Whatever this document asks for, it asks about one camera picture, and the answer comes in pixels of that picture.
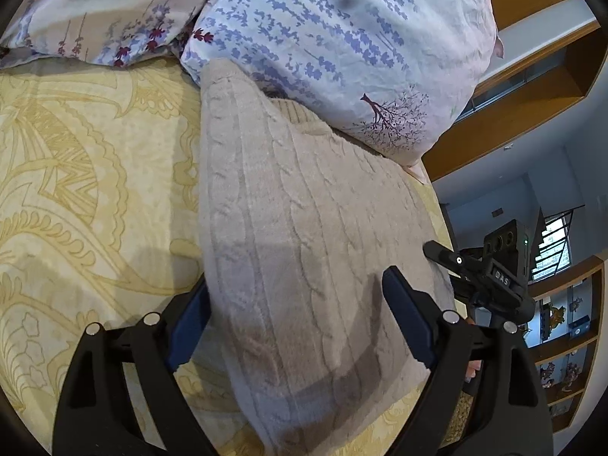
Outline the person's right hand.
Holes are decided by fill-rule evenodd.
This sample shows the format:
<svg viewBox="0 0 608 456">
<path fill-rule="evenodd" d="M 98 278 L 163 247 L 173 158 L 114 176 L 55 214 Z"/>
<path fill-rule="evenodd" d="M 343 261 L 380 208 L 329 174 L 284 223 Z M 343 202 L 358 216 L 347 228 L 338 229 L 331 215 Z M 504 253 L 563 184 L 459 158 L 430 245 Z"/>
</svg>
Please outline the person's right hand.
<svg viewBox="0 0 608 456">
<path fill-rule="evenodd" d="M 470 360 L 468 362 L 466 375 L 465 375 L 465 381 L 467 383 L 469 383 L 471 380 L 473 380 L 477 376 L 477 373 L 480 371 L 481 366 L 482 366 L 482 361 L 479 359 Z"/>
</svg>

